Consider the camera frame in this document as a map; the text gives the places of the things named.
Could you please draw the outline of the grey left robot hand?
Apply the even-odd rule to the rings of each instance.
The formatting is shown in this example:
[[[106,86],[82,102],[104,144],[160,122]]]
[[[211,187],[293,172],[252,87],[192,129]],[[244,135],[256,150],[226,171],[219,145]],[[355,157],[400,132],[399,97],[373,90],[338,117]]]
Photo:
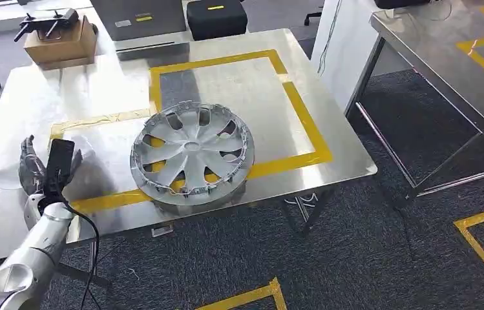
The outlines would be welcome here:
[[[29,135],[21,142],[18,175],[19,181],[27,195],[43,192],[48,180],[47,168],[34,150],[34,135]],[[59,188],[63,190],[73,179],[83,162],[83,152],[75,149],[71,157],[70,172],[59,180]]]

